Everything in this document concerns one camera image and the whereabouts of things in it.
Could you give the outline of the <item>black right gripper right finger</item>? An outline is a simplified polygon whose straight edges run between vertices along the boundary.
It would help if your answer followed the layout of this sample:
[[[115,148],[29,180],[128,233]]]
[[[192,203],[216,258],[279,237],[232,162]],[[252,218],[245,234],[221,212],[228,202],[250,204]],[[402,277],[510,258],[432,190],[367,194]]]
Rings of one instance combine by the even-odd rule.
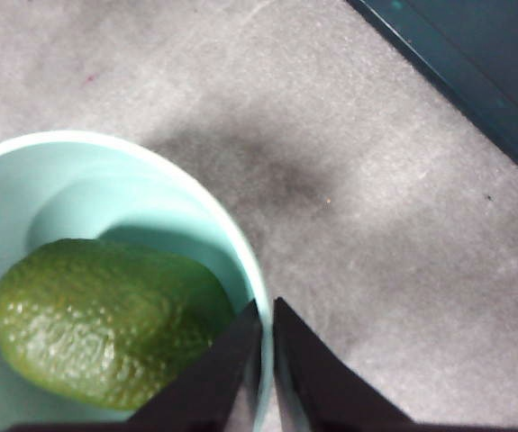
[[[413,420],[349,369],[281,297],[274,301],[273,339],[285,431],[518,431]]]

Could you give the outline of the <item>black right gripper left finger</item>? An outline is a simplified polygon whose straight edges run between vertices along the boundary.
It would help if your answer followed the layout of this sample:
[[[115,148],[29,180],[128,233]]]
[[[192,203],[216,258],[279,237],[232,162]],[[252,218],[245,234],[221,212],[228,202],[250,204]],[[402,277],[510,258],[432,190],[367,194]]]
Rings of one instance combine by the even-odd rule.
[[[250,301],[212,346],[129,419],[95,423],[31,423],[10,431],[223,431],[247,365],[259,355],[261,324]]]

